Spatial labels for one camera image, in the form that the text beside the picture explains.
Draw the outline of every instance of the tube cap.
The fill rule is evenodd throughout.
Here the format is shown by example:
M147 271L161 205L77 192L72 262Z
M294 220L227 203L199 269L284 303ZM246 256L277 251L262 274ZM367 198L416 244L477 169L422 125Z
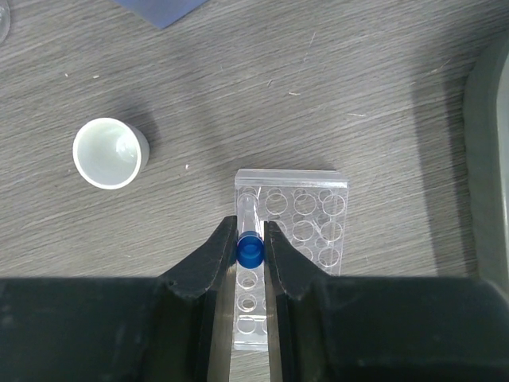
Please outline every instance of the tube cap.
M245 231L237 243L237 261L247 269L256 268L263 261L263 241L255 231Z

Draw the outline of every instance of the plastic cup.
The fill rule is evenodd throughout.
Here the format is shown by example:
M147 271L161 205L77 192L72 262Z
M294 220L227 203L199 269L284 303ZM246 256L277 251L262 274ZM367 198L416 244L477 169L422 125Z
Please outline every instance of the plastic cup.
M113 118L93 119L74 139L72 156L80 175L100 189L121 189L149 160L149 143L135 127Z
M0 44L6 39L10 29L10 10L7 0L0 0Z

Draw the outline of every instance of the gray plastic object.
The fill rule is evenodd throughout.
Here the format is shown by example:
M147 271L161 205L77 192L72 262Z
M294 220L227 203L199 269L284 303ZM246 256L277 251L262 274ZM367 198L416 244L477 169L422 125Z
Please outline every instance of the gray plastic object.
M207 0L115 0L158 28L165 28Z
M490 46L464 94L468 187L480 277L509 293L509 33Z

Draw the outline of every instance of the plastic tube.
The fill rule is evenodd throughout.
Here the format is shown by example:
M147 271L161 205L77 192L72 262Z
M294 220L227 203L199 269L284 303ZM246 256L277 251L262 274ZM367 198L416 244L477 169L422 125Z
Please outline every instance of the plastic tube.
M258 218L258 199L250 193L237 200L239 242L237 261L245 268L256 268L263 261L262 225Z

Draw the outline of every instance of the small container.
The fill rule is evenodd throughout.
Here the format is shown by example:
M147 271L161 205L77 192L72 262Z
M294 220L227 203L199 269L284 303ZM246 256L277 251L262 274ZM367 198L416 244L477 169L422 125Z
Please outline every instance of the small container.
M7 0L0 0L0 44L7 38L10 29L10 9Z
M100 189L121 189L131 183L145 167L149 153L149 143L138 129L113 118L87 123L72 146L80 175Z

